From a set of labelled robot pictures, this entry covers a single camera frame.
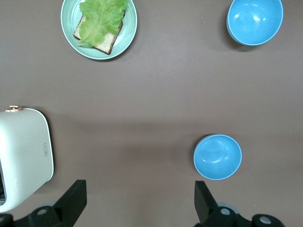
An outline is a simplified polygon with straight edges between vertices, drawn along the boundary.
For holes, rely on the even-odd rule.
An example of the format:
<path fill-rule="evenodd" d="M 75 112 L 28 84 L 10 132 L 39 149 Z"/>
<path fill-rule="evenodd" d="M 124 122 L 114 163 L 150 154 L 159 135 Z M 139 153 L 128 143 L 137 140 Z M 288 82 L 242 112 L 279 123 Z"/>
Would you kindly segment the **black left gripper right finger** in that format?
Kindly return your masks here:
<path fill-rule="evenodd" d="M 194 227 L 252 227 L 231 208 L 218 206 L 204 181 L 195 182 L 194 205 L 199 219 Z"/>

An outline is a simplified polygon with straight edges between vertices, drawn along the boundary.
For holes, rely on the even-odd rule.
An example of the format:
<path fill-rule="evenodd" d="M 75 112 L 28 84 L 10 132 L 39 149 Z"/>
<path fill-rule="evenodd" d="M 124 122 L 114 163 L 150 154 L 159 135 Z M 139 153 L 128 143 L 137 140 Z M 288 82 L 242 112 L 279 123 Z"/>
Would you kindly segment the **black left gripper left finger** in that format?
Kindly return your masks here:
<path fill-rule="evenodd" d="M 86 205 L 86 180 L 76 180 L 53 206 L 37 208 L 14 227 L 73 227 Z"/>

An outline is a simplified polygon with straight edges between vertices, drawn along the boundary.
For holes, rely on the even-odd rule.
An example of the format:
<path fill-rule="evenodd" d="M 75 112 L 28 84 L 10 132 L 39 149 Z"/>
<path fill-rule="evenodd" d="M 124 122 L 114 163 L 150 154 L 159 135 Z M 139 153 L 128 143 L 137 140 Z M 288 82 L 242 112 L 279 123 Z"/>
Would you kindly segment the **blue bowl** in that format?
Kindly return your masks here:
<path fill-rule="evenodd" d="M 237 43 L 257 46 L 277 34 L 283 17 L 281 0 L 233 0 L 227 13 L 226 27 Z"/>
<path fill-rule="evenodd" d="M 210 180 L 223 180 L 232 176 L 242 162 L 242 149 L 238 142 L 224 134 L 211 134 L 196 145 L 193 163 L 197 172 Z"/>

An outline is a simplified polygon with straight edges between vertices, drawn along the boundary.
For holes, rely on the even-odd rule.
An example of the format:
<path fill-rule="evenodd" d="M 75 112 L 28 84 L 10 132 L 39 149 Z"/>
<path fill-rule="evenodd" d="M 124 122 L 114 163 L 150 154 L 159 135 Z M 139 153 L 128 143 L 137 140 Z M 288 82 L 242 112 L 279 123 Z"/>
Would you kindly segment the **cream white toaster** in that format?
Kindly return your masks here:
<path fill-rule="evenodd" d="M 19 105 L 0 112 L 0 213 L 24 202 L 53 173 L 46 117 L 36 109 Z"/>

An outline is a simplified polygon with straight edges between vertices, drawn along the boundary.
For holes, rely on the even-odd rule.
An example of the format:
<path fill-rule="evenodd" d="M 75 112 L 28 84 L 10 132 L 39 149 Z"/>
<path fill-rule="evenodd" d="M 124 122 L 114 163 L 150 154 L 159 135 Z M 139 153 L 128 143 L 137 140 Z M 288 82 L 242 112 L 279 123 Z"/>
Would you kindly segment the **bread slice with brown crust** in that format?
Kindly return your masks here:
<path fill-rule="evenodd" d="M 110 55 L 122 29 L 124 16 L 124 9 L 83 12 L 73 36 L 78 40 L 79 46 L 95 48 Z"/>

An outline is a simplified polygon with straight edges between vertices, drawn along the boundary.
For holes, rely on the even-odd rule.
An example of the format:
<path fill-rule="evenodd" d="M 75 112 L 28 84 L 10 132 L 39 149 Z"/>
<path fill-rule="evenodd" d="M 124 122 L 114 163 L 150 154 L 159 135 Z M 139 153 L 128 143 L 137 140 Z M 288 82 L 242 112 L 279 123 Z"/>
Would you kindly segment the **green plate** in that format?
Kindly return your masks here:
<path fill-rule="evenodd" d="M 110 60 L 121 55 L 132 43 L 137 30 L 137 12 L 132 0 L 128 0 L 125 10 L 122 29 L 113 44 L 110 55 L 95 48 L 85 48 L 77 44 L 78 40 L 73 36 L 74 31 L 82 17 L 79 4 L 85 0 L 64 0 L 61 8 L 61 26 L 64 36 L 71 47 L 79 54 L 93 60 Z"/>

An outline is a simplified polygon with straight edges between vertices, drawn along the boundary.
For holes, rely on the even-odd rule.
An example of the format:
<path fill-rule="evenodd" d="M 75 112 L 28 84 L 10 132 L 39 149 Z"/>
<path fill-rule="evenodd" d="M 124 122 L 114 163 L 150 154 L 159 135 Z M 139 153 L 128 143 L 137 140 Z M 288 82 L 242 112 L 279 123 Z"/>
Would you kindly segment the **green lettuce leaf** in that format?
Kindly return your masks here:
<path fill-rule="evenodd" d="M 80 3 L 85 20 L 79 27 L 78 45 L 90 48 L 104 41 L 107 33 L 116 35 L 127 6 L 128 0 L 85 0 Z"/>

